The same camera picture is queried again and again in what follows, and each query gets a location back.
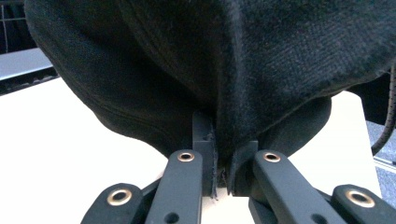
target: white table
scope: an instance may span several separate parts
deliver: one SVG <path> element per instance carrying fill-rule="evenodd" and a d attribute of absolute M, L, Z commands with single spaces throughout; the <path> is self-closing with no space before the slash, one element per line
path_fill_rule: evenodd
<path fill-rule="evenodd" d="M 0 223 L 79 223 L 103 189 L 143 188 L 166 165 L 154 148 L 105 128 L 60 78 L 0 97 L 0 139 Z M 328 194 L 355 184 L 380 196 L 369 144 L 361 100 L 343 92 L 326 126 L 290 159 Z M 224 189 L 203 206 L 204 224 L 252 223 L 248 199 Z"/>

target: black cable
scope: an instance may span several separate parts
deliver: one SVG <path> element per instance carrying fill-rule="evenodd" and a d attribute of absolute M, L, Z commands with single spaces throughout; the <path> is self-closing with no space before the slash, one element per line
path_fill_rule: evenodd
<path fill-rule="evenodd" d="M 390 85 L 389 85 L 389 105 L 387 121 L 385 122 L 384 131 L 381 136 L 372 145 L 373 155 L 375 155 L 390 139 L 396 123 L 396 75 L 395 66 L 390 68 Z"/>

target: gray cable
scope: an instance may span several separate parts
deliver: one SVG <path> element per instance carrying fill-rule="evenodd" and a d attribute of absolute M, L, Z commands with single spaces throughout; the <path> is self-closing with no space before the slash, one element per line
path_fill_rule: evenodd
<path fill-rule="evenodd" d="M 7 39 L 7 27 L 5 21 L 5 13 L 4 13 L 4 6 L 1 6 L 1 19 L 3 21 L 3 28 L 4 28 L 4 39 L 6 42 L 6 53 L 8 53 L 8 39 Z"/>
<path fill-rule="evenodd" d="M 387 121 L 385 122 L 384 131 L 381 136 L 372 145 L 373 155 L 375 155 L 390 139 L 395 129 L 396 123 L 396 75 L 395 65 L 390 68 L 390 84 L 389 84 L 389 105 Z"/>

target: dark gray cloth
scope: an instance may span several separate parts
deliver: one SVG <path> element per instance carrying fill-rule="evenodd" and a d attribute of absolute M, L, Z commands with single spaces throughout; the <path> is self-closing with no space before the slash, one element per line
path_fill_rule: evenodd
<path fill-rule="evenodd" d="M 379 77 L 396 56 L 395 0 L 25 8 L 37 45 L 97 118 L 165 156 L 191 147 L 194 110 L 216 119 L 224 161 L 307 102 Z"/>

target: brass grommet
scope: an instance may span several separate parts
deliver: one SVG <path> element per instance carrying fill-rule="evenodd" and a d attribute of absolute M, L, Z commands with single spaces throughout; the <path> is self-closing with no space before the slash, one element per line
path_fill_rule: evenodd
<path fill-rule="evenodd" d="M 120 206 L 132 199 L 132 192 L 128 189 L 112 190 L 107 197 L 107 202 L 113 206 Z"/>
<path fill-rule="evenodd" d="M 194 160 L 194 154 L 190 152 L 183 152 L 178 154 L 177 159 L 180 161 L 192 161 Z"/>
<path fill-rule="evenodd" d="M 280 161 L 280 157 L 274 153 L 271 153 L 271 152 L 265 153 L 263 157 L 266 161 L 270 161 L 270 162 L 279 162 Z"/>
<path fill-rule="evenodd" d="M 375 206 L 374 200 L 367 194 L 351 189 L 346 192 L 346 197 L 358 206 L 371 208 Z"/>

